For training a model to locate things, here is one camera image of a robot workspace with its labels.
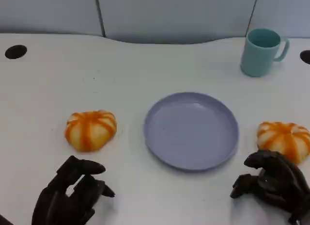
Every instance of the small orange pumpkin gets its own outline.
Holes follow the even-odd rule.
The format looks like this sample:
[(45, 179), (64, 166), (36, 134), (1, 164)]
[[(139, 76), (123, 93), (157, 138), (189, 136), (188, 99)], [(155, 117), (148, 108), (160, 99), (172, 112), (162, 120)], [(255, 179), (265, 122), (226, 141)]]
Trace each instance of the small orange pumpkin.
[(67, 121), (65, 137), (77, 151), (101, 149), (116, 133), (117, 124), (112, 113), (99, 110), (75, 112)]
[(295, 123), (263, 122), (257, 131), (260, 150), (278, 151), (293, 163), (301, 163), (310, 152), (310, 133)]

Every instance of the light blue mug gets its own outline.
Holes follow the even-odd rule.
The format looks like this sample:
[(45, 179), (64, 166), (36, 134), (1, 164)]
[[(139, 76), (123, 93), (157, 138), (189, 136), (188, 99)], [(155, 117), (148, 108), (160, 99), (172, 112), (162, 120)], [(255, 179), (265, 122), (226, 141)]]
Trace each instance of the light blue mug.
[(246, 38), (246, 44), (241, 57), (241, 70), (252, 77), (264, 76), (270, 70), (273, 62), (282, 61), (290, 47), (290, 42), (284, 38), (285, 47), (282, 54), (275, 58), (281, 37), (269, 29), (252, 30)]

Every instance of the white wall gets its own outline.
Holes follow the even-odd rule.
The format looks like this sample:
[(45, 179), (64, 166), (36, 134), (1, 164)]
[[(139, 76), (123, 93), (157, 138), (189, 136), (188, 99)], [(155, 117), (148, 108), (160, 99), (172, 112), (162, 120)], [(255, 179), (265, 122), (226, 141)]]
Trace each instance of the white wall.
[(127, 42), (193, 43), (244, 36), (255, 0), (100, 0), (106, 35)]
[(0, 32), (101, 35), (95, 0), (0, 0)]
[(282, 36), (310, 37), (310, 0), (257, 0), (250, 29), (261, 27)]

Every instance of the plate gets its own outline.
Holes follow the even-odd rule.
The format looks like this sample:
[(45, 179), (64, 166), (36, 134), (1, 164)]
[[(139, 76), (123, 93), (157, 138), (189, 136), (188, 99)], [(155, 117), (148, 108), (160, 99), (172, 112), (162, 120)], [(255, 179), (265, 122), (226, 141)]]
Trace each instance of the plate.
[(237, 149), (238, 123), (219, 100), (200, 93), (176, 93), (158, 101), (144, 120), (149, 149), (183, 170), (206, 170), (227, 161)]

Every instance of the table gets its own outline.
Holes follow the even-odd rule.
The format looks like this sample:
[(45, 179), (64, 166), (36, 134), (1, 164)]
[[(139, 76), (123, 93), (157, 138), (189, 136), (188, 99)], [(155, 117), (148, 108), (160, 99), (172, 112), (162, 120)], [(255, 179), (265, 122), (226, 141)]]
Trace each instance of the table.
[[(4, 52), (25, 45), (16, 60)], [(98, 176), (115, 192), (101, 198), (89, 225), (282, 225), (288, 214), (250, 195), (231, 200), (243, 165), (256, 151), (256, 128), (265, 120), (310, 128), (310, 65), (299, 58), (310, 40), (291, 49), (269, 75), (250, 78), (239, 68), (244, 38), (196, 45), (127, 44), (102, 37), (0, 34), (0, 213), (15, 225), (31, 224), (40, 191), (70, 156), (104, 164)], [(222, 166), (184, 173), (146, 148), (144, 117), (176, 92), (209, 94), (228, 106), (240, 126), (236, 155)], [(105, 109), (118, 132), (101, 151), (77, 153), (64, 139), (73, 112)], [(300, 165), (310, 182), (310, 159)]]

